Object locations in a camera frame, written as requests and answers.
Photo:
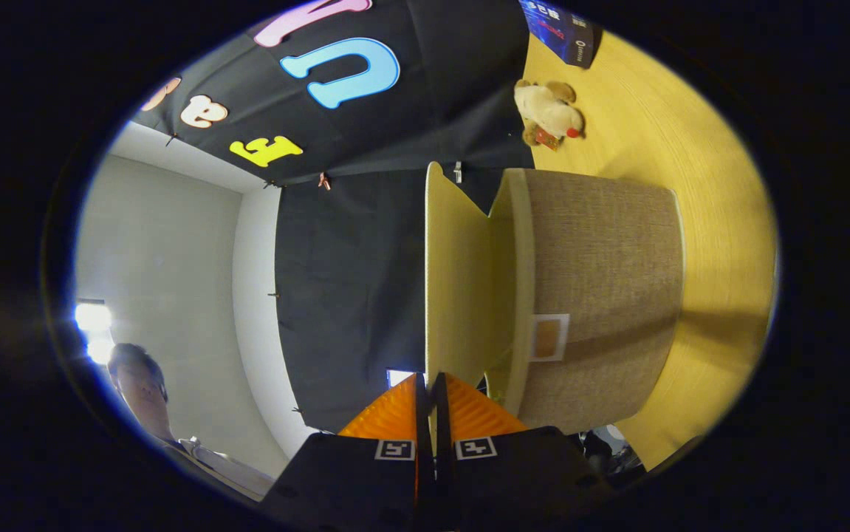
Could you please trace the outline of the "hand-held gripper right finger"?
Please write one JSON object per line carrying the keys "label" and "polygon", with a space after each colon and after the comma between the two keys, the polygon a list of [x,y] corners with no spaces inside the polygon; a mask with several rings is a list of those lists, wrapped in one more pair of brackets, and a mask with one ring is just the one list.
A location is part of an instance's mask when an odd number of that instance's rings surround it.
{"label": "hand-held gripper right finger", "polygon": [[563,432],[530,429],[461,378],[438,374],[438,531],[569,531],[616,495]]}

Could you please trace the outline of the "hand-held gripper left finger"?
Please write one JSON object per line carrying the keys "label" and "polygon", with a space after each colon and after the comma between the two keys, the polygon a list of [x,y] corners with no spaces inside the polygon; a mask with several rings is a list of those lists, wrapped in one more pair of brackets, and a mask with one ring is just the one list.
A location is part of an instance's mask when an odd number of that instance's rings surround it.
{"label": "hand-held gripper left finger", "polygon": [[286,531],[432,531],[427,381],[414,373],[337,434],[304,441],[259,503]]}

